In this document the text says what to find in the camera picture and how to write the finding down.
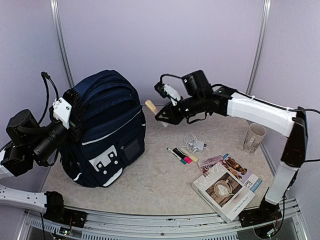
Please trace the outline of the pale cream highlighter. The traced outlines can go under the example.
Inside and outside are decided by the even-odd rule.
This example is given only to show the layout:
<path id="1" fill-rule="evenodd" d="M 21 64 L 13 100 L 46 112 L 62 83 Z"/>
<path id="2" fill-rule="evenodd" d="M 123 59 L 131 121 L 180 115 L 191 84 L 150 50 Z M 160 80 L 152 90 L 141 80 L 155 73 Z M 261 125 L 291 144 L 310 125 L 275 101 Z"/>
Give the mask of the pale cream highlighter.
<path id="1" fill-rule="evenodd" d="M 154 105 L 154 103 L 151 100 L 148 99 L 144 103 L 145 103 L 145 106 L 153 113 L 154 116 L 156 116 L 159 113 L 157 107 Z M 163 122 L 163 121 L 161 121 L 160 123 L 165 128 L 169 125 L 168 123 Z"/>

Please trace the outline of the navy blue backpack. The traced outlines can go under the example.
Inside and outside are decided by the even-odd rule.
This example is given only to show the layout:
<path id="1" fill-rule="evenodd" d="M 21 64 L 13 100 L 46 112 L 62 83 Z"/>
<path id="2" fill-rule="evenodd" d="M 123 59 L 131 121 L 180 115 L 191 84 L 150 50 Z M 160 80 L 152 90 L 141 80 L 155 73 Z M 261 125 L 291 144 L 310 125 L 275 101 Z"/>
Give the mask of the navy blue backpack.
<path id="1" fill-rule="evenodd" d="M 88 76 L 80 96 L 81 135 L 59 148 L 65 173 L 77 184 L 106 188 L 145 151 L 146 118 L 134 86 L 116 70 Z"/>

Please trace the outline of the white charger with cable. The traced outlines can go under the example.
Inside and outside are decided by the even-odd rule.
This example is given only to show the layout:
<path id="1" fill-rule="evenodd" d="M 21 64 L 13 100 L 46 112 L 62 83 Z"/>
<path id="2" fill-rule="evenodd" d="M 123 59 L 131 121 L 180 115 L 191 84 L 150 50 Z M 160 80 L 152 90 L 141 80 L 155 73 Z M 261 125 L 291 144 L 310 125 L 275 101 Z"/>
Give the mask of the white charger with cable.
<path id="1" fill-rule="evenodd" d="M 207 147 L 207 144 L 204 141 L 198 140 L 196 135 L 190 132 L 183 138 L 183 145 L 181 147 L 195 153 L 202 152 Z"/>

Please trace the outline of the pink black highlighter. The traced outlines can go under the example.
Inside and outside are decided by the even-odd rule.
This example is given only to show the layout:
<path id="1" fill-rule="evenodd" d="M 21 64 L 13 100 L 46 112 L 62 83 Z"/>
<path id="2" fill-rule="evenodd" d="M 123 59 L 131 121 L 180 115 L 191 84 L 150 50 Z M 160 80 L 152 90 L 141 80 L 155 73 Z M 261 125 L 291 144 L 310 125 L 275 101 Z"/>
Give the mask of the pink black highlighter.
<path id="1" fill-rule="evenodd" d="M 176 153 L 187 164 L 190 164 L 193 161 L 189 156 L 181 153 L 177 148 L 174 148 L 173 152 Z"/>

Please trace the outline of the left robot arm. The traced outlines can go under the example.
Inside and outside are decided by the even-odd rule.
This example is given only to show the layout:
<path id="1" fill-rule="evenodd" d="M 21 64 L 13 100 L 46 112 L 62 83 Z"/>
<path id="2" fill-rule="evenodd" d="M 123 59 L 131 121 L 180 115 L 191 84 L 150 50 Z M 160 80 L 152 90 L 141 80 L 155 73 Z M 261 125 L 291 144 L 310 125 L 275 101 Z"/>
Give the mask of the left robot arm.
<path id="1" fill-rule="evenodd" d="M 50 167 L 49 157 L 68 136 L 61 122 L 41 127 L 30 110 L 24 109 L 10 118 L 6 132 L 11 141 L 0 150 L 0 177 L 18 177 L 34 164 Z M 28 192 L 4 185 L 0 187 L 1 204 L 39 212 L 43 218 L 71 227 L 83 228 L 87 213 L 65 207 L 56 191 Z"/>

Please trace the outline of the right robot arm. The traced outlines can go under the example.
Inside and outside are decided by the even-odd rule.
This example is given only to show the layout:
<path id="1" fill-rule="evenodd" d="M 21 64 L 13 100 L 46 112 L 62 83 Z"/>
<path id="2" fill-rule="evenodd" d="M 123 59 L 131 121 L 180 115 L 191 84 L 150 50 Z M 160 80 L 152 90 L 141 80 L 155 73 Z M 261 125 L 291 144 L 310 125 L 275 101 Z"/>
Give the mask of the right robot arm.
<path id="1" fill-rule="evenodd" d="M 285 209 L 279 207 L 279 203 L 285 201 L 287 190 L 296 180 L 300 167 L 307 162 L 308 109 L 276 105 L 220 83 L 210 84 L 202 70 L 182 76 L 180 80 L 189 95 L 186 99 L 162 80 L 154 86 L 163 98 L 170 100 L 156 114 L 157 121 L 178 125 L 186 119 L 192 124 L 190 118 L 197 114 L 208 116 L 215 113 L 262 125 L 287 138 L 280 165 L 260 206 L 242 211 L 239 220 L 242 227 L 249 227 L 272 221 L 277 214 L 284 217 Z"/>

